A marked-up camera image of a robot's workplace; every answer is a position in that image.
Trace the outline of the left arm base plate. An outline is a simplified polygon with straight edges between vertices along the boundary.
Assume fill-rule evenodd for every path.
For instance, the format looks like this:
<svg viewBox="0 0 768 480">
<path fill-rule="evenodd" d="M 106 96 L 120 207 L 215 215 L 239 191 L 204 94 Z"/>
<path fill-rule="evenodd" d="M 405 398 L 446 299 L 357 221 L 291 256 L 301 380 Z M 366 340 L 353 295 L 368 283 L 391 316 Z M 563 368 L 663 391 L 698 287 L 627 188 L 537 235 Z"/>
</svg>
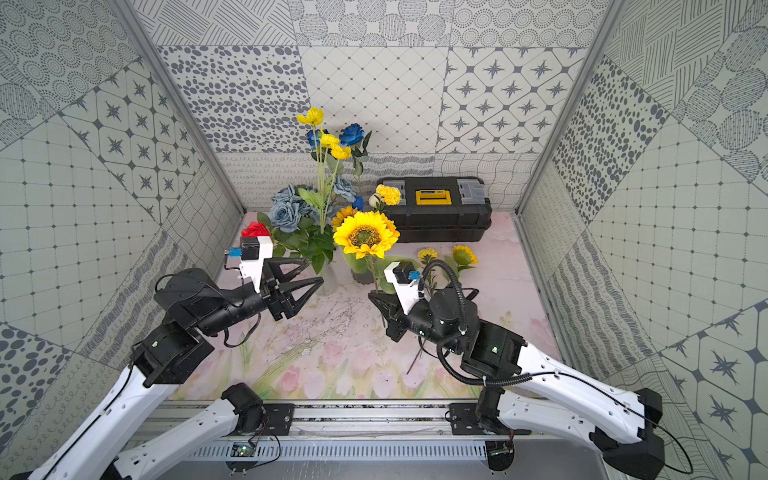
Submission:
<svg viewBox="0 0 768 480">
<path fill-rule="evenodd" d="M 239 415 L 236 432 L 241 435 L 276 435 L 289 434 L 295 405 L 292 403 L 267 403 L 248 407 Z"/>
</svg>

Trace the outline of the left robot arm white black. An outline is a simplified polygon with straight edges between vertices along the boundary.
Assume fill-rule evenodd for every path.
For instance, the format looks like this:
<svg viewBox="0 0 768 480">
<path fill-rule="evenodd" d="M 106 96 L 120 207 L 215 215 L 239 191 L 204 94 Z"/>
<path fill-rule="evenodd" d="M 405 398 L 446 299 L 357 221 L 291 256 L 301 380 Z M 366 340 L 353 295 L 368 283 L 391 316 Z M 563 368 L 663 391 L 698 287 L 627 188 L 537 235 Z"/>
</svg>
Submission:
<svg viewBox="0 0 768 480">
<path fill-rule="evenodd" d="M 209 338 L 264 311 L 295 316 L 323 285 L 304 278 L 298 258 L 245 260 L 243 282 L 218 288 L 203 270 L 161 277 L 154 300 L 165 317 L 132 348 L 128 366 L 87 420 L 47 461 L 19 479 L 157 479 L 204 444 L 233 433 L 251 435 L 255 452 L 268 431 L 263 400 L 246 384 L 224 390 L 201 413 L 133 449 L 125 446 L 148 416 L 213 352 Z"/>
</svg>

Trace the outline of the large yellow sunflower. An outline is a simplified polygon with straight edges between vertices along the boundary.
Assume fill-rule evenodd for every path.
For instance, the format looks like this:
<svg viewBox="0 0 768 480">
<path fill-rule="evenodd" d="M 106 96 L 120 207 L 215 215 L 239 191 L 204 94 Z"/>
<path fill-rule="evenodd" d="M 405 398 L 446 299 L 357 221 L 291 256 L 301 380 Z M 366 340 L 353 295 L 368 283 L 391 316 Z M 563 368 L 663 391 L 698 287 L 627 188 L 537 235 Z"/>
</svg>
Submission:
<svg viewBox="0 0 768 480">
<path fill-rule="evenodd" d="M 370 277 L 374 287 L 394 293 L 385 280 L 384 270 L 404 257 L 388 259 L 387 253 L 400 240 L 400 232 L 384 213 L 357 212 L 347 216 L 333 234 L 334 243 L 341 248 L 344 259 L 355 275 Z"/>
</svg>

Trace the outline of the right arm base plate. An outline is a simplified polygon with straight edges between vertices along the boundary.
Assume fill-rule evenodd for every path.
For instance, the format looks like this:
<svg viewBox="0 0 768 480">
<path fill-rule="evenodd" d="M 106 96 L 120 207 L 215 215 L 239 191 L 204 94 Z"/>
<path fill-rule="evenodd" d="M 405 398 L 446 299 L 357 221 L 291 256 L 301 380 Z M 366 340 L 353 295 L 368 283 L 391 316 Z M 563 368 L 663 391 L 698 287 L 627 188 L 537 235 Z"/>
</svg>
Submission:
<svg viewBox="0 0 768 480">
<path fill-rule="evenodd" d="M 454 436 L 495 435 L 493 430 L 480 424 L 476 414 L 477 402 L 453 402 L 445 414 Z"/>
</svg>

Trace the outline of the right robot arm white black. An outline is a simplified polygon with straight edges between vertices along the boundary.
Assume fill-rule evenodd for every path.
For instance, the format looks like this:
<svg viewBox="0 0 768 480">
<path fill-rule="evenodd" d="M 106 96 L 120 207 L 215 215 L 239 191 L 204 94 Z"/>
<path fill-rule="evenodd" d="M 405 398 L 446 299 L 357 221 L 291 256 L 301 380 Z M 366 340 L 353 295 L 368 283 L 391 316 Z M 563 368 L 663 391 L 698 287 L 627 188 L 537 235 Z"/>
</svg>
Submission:
<svg viewBox="0 0 768 480">
<path fill-rule="evenodd" d="M 408 262 L 384 271 L 392 293 L 371 291 L 369 300 L 398 342 L 407 332 L 431 342 L 455 380 L 478 386 L 480 429 L 493 434 L 531 430 L 581 442 L 615 470 L 654 479 L 665 466 L 658 436 L 661 396 L 648 388 L 622 390 L 589 377 L 545 354 L 522 336 L 483 320 L 474 302 L 479 291 L 462 286 L 444 261 L 421 271 Z"/>
</svg>

